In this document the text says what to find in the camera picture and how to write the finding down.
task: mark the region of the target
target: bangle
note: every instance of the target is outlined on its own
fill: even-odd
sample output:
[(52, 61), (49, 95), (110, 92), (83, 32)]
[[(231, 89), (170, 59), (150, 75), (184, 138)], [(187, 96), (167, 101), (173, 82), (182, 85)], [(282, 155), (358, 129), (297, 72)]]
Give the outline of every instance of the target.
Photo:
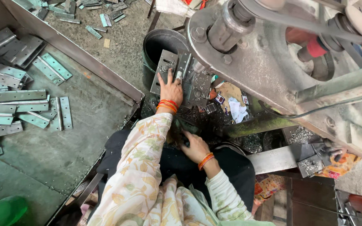
[(173, 110), (177, 114), (177, 111), (175, 109), (173, 109), (172, 107), (169, 107), (167, 105), (158, 105), (156, 110), (158, 110), (159, 107), (168, 107), (169, 109)]
[(170, 102), (170, 103), (174, 104), (177, 109), (179, 108), (178, 105), (177, 105), (174, 101), (172, 101), (172, 100), (168, 100), (168, 99), (160, 100), (160, 102), (162, 102), (162, 101)]
[(198, 168), (201, 171), (205, 165), (206, 162), (208, 162), (210, 159), (214, 158), (213, 152), (210, 152), (209, 154), (207, 154), (204, 159), (202, 159), (199, 164), (198, 164)]
[(160, 102), (157, 106), (159, 105), (167, 105), (169, 107), (172, 107), (174, 110), (178, 110), (178, 108), (174, 105), (172, 105), (171, 103), (167, 103), (167, 102)]

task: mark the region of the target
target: black pants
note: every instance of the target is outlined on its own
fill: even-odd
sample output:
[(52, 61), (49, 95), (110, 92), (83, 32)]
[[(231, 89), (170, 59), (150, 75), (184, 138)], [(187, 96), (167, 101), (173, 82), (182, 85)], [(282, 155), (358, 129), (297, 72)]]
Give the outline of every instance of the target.
[[(121, 158), (121, 150), (124, 146), (130, 130), (115, 132), (105, 144), (106, 154), (97, 168), (97, 172), (108, 174), (108, 178), (115, 174), (118, 162)], [(252, 210), (255, 188), (255, 170), (252, 163), (244, 156), (229, 148), (222, 148), (213, 152), (219, 162), (220, 168), (229, 177), (237, 193), (244, 201), (249, 211)], [(205, 185), (206, 173), (199, 171), (198, 165), (192, 162), (182, 151), (164, 148), (160, 159), (162, 182), (175, 174), (184, 187), (190, 184), (201, 191), (209, 206), (212, 206), (208, 188)], [(103, 191), (104, 184), (99, 184), (99, 194)]]

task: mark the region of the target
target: hand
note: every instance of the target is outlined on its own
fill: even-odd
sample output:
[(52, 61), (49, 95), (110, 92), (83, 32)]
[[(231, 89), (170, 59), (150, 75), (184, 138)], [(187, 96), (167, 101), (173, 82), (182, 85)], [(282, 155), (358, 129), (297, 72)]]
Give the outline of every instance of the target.
[(157, 73), (157, 77), (160, 83), (160, 100), (172, 100), (180, 107), (183, 99), (181, 80), (177, 78), (173, 82), (173, 72), (171, 68), (168, 70), (167, 84), (164, 83), (160, 73)]
[[(199, 163), (206, 157), (207, 154), (210, 153), (209, 146), (204, 140), (194, 134), (191, 134), (188, 131), (183, 131), (184, 135), (189, 140), (189, 148), (184, 144), (181, 145), (181, 150), (191, 159), (194, 163)], [(212, 179), (220, 172), (219, 163), (215, 158), (209, 159), (203, 166), (206, 176), (208, 179)]]
[(204, 140), (188, 131), (183, 131), (184, 135), (189, 140), (189, 148), (184, 144), (181, 145), (181, 150), (191, 159), (194, 163), (199, 163), (210, 153), (209, 146)]

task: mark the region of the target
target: floral shirt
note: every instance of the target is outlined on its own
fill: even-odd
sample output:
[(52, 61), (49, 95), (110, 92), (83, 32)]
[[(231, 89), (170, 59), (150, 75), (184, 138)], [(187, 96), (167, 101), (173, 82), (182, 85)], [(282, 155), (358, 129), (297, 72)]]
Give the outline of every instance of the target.
[(159, 162), (172, 119), (171, 114), (161, 113), (137, 123), (122, 148), (117, 172), (108, 180), (89, 226), (256, 222), (223, 170), (212, 179), (206, 179), (213, 211), (202, 192), (193, 186), (190, 189), (178, 187), (175, 175), (159, 187)]

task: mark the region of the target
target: metal bucket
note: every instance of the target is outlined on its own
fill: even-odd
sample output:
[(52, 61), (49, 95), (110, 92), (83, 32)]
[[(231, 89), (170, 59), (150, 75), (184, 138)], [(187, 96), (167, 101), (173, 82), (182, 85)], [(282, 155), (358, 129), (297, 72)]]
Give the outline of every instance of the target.
[(171, 29), (155, 29), (143, 39), (143, 84), (152, 87), (157, 64), (163, 49), (178, 54), (178, 50), (188, 50), (187, 39)]

